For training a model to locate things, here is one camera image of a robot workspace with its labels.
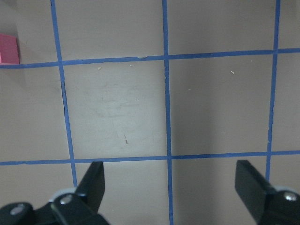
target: gray floor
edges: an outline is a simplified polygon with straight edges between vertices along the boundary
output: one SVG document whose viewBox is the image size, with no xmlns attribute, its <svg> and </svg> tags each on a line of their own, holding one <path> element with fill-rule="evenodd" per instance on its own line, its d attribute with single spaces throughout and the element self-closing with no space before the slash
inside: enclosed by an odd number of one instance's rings
<svg viewBox="0 0 300 225">
<path fill-rule="evenodd" d="M 0 0 L 21 62 L 0 65 L 0 205 L 103 159 L 112 225 L 254 225 L 238 159 L 300 191 L 299 19 L 296 0 Z"/>
</svg>

